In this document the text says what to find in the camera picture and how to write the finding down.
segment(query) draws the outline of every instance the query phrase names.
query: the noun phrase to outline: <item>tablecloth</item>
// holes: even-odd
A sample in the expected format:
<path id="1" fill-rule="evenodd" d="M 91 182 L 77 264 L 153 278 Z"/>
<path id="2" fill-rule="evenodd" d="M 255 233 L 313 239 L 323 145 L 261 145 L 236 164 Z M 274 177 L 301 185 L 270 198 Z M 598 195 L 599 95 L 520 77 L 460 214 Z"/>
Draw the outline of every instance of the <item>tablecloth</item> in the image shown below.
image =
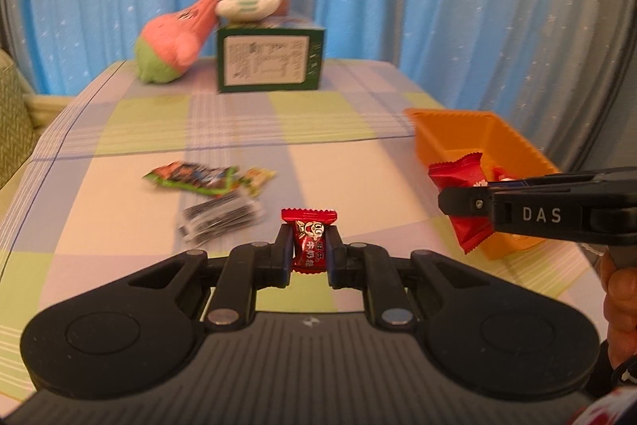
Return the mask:
<path id="1" fill-rule="evenodd" d="M 212 59 L 161 86 L 139 82 L 132 61 L 108 68 L 42 136 L 0 225 L 0 393 L 21 400 L 33 390 L 18 343 L 39 309 L 187 248 L 176 215 L 202 198 L 142 179 L 173 161 L 278 172 L 261 197 L 265 220 L 208 243 L 210 256 L 272 241 L 282 207 L 333 208 L 346 242 L 403 257 L 435 250 L 548 296 L 590 274 L 569 243 L 465 257 L 413 153 L 408 107 L 441 108 L 374 61 L 328 60 L 317 92 L 218 94 Z M 257 309 L 361 307 L 359 293 L 331 290 L 324 274 L 295 274 L 286 290 L 257 298 Z"/>

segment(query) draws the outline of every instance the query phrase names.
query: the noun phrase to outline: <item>green box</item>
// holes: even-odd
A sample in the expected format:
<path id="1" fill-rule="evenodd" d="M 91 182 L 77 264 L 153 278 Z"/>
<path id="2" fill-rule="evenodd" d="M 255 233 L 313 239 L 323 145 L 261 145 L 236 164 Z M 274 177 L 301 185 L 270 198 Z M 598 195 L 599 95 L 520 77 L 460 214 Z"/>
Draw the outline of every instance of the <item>green box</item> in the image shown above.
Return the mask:
<path id="1" fill-rule="evenodd" d="M 268 17 L 217 31 L 220 92 L 316 90 L 325 28 L 309 20 Z"/>

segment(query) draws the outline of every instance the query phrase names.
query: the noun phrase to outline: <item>green snack package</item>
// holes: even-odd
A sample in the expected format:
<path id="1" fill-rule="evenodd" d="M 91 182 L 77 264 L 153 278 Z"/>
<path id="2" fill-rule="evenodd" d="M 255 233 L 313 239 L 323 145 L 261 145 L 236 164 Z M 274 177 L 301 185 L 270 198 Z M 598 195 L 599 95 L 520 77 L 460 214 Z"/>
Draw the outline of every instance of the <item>green snack package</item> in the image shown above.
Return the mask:
<path id="1" fill-rule="evenodd" d="M 236 166 L 209 168 L 194 162 L 171 162 L 144 175 L 160 186 L 188 190 L 202 195 L 224 195 L 236 187 Z"/>
<path id="2" fill-rule="evenodd" d="M 268 182 L 272 177 L 276 175 L 273 170 L 266 170 L 265 168 L 250 168 L 239 179 L 239 183 L 243 184 L 251 197 L 258 197 L 261 193 L 263 184 Z"/>

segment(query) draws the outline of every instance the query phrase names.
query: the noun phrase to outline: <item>green bottom of plush toy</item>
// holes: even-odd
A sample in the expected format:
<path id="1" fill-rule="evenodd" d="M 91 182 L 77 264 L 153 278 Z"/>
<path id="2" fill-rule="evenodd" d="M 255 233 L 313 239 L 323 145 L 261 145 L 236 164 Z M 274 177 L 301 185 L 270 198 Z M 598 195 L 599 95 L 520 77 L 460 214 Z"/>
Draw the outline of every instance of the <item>green bottom of plush toy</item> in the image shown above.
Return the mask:
<path id="1" fill-rule="evenodd" d="M 137 76 L 144 83 L 168 83 L 184 74 L 162 61 L 143 37 L 135 42 L 135 57 Z"/>

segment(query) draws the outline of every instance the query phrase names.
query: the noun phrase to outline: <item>finger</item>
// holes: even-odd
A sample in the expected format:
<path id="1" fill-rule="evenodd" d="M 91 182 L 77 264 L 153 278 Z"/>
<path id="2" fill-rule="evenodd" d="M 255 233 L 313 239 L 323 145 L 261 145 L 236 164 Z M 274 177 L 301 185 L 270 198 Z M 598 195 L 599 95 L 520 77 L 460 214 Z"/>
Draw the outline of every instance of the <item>finger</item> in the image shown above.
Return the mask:
<path id="1" fill-rule="evenodd" d="M 604 317 L 615 329 L 632 332 L 637 328 L 637 314 L 632 315 L 621 311 L 608 296 L 604 300 Z"/>
<path id="2" fill-rule="evenodd" d="M 613 369 L 637 353 L 637 331 L 626 333 L 608 327 L 608 357 Z"/>
<path id="3" fill-rule="evenodd" d="M 608 291 L 608 279 L 616 270 L 617 270 L 617 267 L 615 266 L 613 259 L 610 257 L 610 254 L 605 253 L 601 257 L 601 262 L 600 262 L 601 286 L 604 288 L 605 292 Z"/>
<path id="4" fill-rule="evenodd" d="M 613 272 L 608 279 L 608 294 L 615 302 L 637 300 L 637 269 Z"/>

